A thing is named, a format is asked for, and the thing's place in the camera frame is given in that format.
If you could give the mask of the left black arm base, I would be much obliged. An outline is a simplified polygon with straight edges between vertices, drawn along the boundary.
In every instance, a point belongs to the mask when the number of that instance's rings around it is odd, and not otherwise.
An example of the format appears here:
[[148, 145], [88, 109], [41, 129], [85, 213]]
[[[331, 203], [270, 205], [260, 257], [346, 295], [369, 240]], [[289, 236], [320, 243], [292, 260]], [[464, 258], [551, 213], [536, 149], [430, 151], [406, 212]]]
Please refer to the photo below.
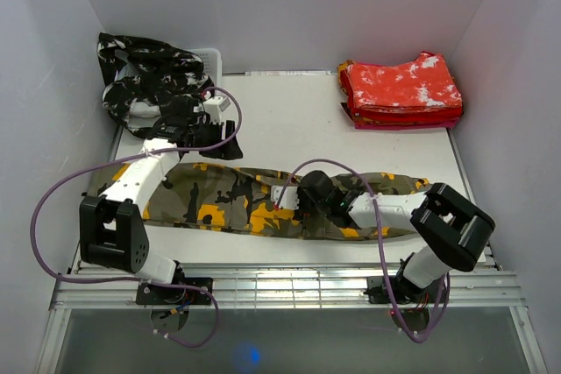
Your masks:
[[[213, 289], [213, 278], [195, 277], [186, 278], [185, 285], [200, 288], [208, 293]], [[165, 286], [154, 286], [147, 282], [139, 285], [136, 293], [135, 303], [144, 306], [179, 306], [185, 303], [191, 305], [209, 305], [210, 297], [206, 293], [192, 289], [178, 289]]]

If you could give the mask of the red folded trousers stack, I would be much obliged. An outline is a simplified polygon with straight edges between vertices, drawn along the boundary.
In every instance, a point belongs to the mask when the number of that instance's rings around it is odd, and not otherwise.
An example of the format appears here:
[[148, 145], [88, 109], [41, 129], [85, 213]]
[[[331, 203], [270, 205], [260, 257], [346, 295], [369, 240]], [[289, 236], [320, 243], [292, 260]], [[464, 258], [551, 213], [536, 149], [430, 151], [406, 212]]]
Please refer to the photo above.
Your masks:
[[372, 130], [405, 130], [405, 129], [421, 129], [421, 128], [451, 128], [463, 114], [463, 108], [460, 110], [444, 109], [436, 112], [379, 112], [356, 109], [352, 107], [351, 101], [348, 99], [342, 103], [345, 113], [353, 121], [357, 129]]

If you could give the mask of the orange green camouflage trousers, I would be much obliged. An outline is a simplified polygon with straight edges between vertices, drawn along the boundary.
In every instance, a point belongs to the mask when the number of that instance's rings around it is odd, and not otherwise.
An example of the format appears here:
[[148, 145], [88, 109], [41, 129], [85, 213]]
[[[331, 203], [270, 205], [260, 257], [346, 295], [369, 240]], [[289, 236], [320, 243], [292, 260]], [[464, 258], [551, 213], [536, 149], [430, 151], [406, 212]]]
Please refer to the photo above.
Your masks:
[[270, 199], [271, 188], [287, 177], [271, 169], [179, 164], [159, 184], [142, 218], [153, 226], [291, 239], [367, 241], [408, 234], [390, 227], [339, 228], [322, 215], [296, 221], [293, 211], [274, 209]]

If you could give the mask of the black white camouflage trousers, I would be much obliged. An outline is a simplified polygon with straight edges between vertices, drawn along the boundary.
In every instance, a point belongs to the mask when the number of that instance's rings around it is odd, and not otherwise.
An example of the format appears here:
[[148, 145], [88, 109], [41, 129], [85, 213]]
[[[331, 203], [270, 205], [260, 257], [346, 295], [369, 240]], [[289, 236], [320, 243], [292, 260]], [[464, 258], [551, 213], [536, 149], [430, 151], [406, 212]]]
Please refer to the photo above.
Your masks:
[[103, 108], [141, 139], [158, 118], [215, 85], [197, 54], [154, 39], [101, 32], [97, 57], [105, 84]]

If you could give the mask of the aluminium rail frame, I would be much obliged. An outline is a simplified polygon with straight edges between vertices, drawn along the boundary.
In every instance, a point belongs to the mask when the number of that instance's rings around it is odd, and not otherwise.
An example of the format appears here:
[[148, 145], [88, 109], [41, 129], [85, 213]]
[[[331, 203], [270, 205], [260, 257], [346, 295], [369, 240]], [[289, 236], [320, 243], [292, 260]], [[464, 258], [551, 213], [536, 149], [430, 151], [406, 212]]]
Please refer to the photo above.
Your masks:
[[[120, 280], [119, 272], [82, 264], [80, 283], [61, 283], [53, 309], [125, 309], [148, 303], [153, 286]], [[222, 309], [339, 309], [368, 305], [367, 281], [378, 267], [212, 267], [192, 266], [187, 275], [210, 278]], [[480, 266], [474, 272], [452, 272], [453, 307], [523, 307], [525, 297], [514, 272]]]

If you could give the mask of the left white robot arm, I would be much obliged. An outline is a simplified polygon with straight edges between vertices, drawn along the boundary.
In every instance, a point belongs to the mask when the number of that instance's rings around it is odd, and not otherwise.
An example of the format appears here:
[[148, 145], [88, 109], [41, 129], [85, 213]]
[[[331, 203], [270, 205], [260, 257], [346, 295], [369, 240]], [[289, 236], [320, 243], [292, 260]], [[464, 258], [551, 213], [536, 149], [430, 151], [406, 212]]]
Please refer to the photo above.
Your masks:
[[224, 117], [229, 107], [238, 106], [225, 89], [211, 87], [186, 101], [172, 99], [152, 118], [139, 155], [126, 160], [127, 168], [111, 186], [82, 200], [82, 260], [156, 283], [155, 292], [166, 303], [180, 301], [186, 283], [176, 276], [178, 265], [173, 259], [151, 250], [142, 215], [157, 187], [185, 154], [242, 158], [236, 140], [242, 121]]

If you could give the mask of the white plastic basket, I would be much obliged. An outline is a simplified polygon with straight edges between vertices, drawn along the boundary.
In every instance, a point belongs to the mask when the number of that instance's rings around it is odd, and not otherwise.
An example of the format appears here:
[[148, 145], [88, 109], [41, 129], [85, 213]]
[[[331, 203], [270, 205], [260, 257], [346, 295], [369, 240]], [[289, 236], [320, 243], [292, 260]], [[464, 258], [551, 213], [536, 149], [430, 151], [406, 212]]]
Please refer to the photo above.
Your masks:
[[[216, 48], [196, 48], [190, 49], [190, 52], [197, 55], [204, 65], [204, 72], [216, 84], [220, 84], [222, 80], [222, 57]], [[115, 80], [122, 81], [126, 78], [138, 76], [137, 68], [128, 60], [128, 54], [123, 50], [117, 50], [116, 56], [124, 62], [124, 66], [117, 72]], [[160, 109], [157, 105], [148, 105], [147, 103], [138, 101], [131, 105], [129, 120], [139, 119], [142, 123], [149, 120], [155, 120], [160, 117]]]

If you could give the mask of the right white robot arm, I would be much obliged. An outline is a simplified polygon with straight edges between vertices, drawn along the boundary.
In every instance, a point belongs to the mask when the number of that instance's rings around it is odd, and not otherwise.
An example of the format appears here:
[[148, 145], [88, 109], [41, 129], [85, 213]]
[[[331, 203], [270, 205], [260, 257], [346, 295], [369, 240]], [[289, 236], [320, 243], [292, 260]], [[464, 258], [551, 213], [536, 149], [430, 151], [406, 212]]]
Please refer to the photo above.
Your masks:
[[298, 217], [320, 214], [341, 229], [386, 227], [418, 233], [426, 245], [401, 263], [390, 281], [394, 293], [416, 301], [451, 270], [470, 272], [495, 230], [491, 216], [444, 183], [413, 194], [344, 190], [322, 171], [303, 177], [288, 200]]

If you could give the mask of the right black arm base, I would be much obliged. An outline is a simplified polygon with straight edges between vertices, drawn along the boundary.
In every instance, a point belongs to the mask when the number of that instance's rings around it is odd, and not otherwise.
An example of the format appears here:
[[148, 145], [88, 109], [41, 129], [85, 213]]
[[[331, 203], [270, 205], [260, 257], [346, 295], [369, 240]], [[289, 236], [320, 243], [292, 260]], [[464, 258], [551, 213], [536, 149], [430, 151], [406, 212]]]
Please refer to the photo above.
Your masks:
[[[436, 302], [439, 292], [440, 280], [433, 281], [425, 289], [416, 291], [395, 279], [395, 276], [388, 277], [397, 304], [432, 304]], [[387, 284], [383, 276], [373, 276], [366, 279], [366, 290], [364, 295], [367, 296], [370, 304], [389, 304], [389, 293]]]

